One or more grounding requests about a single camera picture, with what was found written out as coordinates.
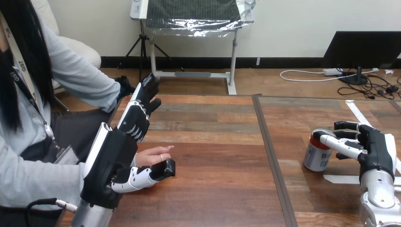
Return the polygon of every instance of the long black hair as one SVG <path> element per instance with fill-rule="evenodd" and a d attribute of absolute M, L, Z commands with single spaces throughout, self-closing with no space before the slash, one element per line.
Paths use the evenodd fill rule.
<path fill-rule="evenodd" d="M 52 102 L 52 72 L 49 53 L 39 18 L 30 0 L 0 0 L 0 11 L 24 58 L 43 104 Z M 0 108 L 2 123 L 10 130 L 22 128 L 18 110 L 17 90 L 11 77 L 13 63 L 0 51 Z"/>

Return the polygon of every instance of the lanyard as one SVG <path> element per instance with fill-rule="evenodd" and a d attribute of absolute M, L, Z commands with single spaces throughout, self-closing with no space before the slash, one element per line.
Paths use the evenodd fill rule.
<path fill-rule="evenodd" d="M 53 130 L 47 124 L 47 122 L 45 121 L 45 119 L 43 118 L 42 114 L 39 111 L 38 100 L 37 100 L 35 88 L 32 83 L 32 79 L 29 75 L 28 68 L 26 67 L 26 64 L 24 62 L 24 58 L 22 57 L 21 51 L 19 50 L 19 48 L 17 46 L 17 42 L 15 41 L 15 38 L 6 22 L 6 19 L 4 18 L 3 14 L 1 12 L 0 12 L 0 20 L 1 20 L 1 25 L 3 26 L 4 32 L 6 33 L 6 37 L 9 42 L 11 52 L 13 53 L 15 59 L 17 60 L 19 66 L 20 66 L 20 69 L 21 69 L 20 71 L 21 71 L 22 76 L 24 77 L 26 84 L 22 81 L 22 78 L 18 75 L 18 73 L 15 72 L 15 70 L 13 70 L 11 72 L 14 82 L 19 87 L 19 89 L 22 91 L 22 93 L 25 95 L 25 97 L 29 100 L 29 102 L 32 104 L 32 106 L 36 109 L 38 114 L 41 116 L 46 134 L 54 140 Z"/>
<path fill-rule="evenodd" d="M 18 48 L 17 42 L 15 41 L 15 38 L 6 22 L 6 19 L 4 18 L 3 14 L 0 12 L 0 19 L 1 19 L 1 25 L 3 25 L 4 32 L 6 33 L 7 40 L 9 42 L 11 52 L 13 52 L 13 55 L 15 59 L 17 60 L 19 67 L 21 69 L 22 76 L 24 77 L 26 86 L 28 86 L 29 92 L 31 93 L 31 97 L 35 101 L 36 105 L 38 103 L 34 84 L 32 83 L 31 77 L 29 76 L 28 68 L 26 67 L 24 58 L 22 57 L 21 51 Z"/>

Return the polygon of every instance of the metal cable connector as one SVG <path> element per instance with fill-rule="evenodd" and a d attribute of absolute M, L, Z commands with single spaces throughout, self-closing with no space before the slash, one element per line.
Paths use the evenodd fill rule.
<path fill-rule="evenodd" d="M 401 193 L 401 187 L 394 187 L 395 193 Z"/>
<path fill-rule="evenodd" d="M 71 204 L 71 203 L 63 201 L 63 200 L 56 200 L 56 205 L 65 209 L 66 211 L 71 212 L 71 213 L 75 213 L 75 211 L 78 208 L 74 204 Z"/>

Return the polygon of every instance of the black baseboard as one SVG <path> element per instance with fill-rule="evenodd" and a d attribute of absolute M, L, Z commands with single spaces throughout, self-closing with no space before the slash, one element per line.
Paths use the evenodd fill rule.
<path fill-rule="evenodd" d="M 102 57 L 102 68 L 117 68 L 122 63 L 122 68 L 138 69 L 140 57 L 129 57 L 124 62 L 124 57 Z M 257 58 L 237 58 L 237 69 L 307 69 L 322 68 L 323 58 L 261 58 L 256 65 Z M 158 69 L 229 69 L 231 58 L 192 58 L 192 57 L 156 57 Z M 143 61 L 142 67 L 150 69 L 150 58 Z M 397 59 L 392 65 L 393 69 L 401 69 L 401 59 Z"/>

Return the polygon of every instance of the computer monitor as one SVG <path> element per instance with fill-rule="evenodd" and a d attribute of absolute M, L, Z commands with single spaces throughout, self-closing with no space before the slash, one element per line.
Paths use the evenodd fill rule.
<path fill-rule="evenodd" d="M 340 80 L 354 85 L 366 84 L 362 68 L 391 68 L 401 53 L 401 31 L 346 32 L 338 31 L 323 58 L 323 68 L 357 69 L 357 75 Z M 347 76 L 344 72 L 338 77 Z"/>

